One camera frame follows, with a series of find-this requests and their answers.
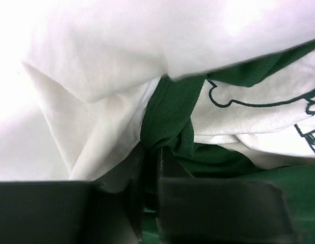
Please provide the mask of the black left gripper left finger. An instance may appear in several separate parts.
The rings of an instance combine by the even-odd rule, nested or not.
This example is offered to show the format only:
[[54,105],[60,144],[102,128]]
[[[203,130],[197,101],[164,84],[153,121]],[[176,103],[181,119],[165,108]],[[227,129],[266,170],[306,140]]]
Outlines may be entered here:
[[138,243],[144,148],[94,181],[0,182],[0,243]]

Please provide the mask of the white and green t-shirt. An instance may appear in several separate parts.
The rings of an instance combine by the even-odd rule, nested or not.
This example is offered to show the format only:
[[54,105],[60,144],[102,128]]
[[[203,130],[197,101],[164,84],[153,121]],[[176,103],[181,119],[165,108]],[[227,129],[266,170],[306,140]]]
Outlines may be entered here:
[[315,1],[0,1],[0,182],[94,181],[144,148],[279,188],[315,243]]

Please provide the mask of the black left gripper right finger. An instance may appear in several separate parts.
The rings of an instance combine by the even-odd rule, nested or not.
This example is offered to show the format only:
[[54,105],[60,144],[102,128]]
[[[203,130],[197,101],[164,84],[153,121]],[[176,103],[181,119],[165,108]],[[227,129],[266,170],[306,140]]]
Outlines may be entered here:
[[282,191],[268,182],[195,178],[169,149],[157,163],[164,243],[299,243]]

